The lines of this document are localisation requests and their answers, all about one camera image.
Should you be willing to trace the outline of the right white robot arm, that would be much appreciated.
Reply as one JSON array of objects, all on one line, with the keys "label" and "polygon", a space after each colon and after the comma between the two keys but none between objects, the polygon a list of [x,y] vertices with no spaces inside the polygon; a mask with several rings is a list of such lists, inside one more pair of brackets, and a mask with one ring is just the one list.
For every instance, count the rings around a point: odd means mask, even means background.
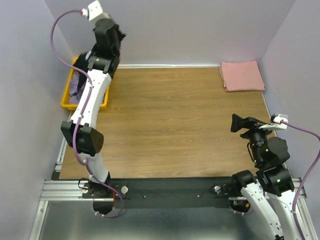
[{"label": "right white robot arm", "polygon": [[270,123],[254,117],[242,118],[232,114],[230,131],[246,131],[240,137],[248,140],[247,150],[257,172],[241,171],[232,176],[230,191],[243,195],[270,232],[271,239],[299,240],[294,218],[295,187],[285,162],[290,158],[286,140],[273,131],[286,130],[288,117],[272,115]]}]

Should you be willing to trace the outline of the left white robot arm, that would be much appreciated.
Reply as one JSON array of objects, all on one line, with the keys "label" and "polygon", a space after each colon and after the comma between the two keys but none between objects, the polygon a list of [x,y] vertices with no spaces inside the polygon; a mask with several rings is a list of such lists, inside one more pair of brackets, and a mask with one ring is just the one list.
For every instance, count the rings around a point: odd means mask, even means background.
[{"label": "left white robot arm", "polygon": [[103,163],[101,150],[104,136],[96,129],[100,105],[120,62],[121,42],[125,35],[111,18],[103,18],[93,29],[96,43],[88,59],[84,90],[69,121],[61,124],[68,145],[77,161],[88,170],[89,185],[101,198],[113,190],[110,172]]}]

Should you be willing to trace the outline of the black t shirt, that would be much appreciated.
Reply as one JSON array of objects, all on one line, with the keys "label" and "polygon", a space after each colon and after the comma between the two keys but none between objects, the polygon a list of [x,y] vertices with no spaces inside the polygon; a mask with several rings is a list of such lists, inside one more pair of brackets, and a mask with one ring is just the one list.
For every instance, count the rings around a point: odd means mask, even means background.
[{"label": "black t shirt", "polygon": [[85,72],[100,70],[113,77],[120,62],[121,41],[126,35],[111,18],[98,20],[93,32],[96,43],[88,59],[85,59],[87,54],[83,53],[73,65]]}]

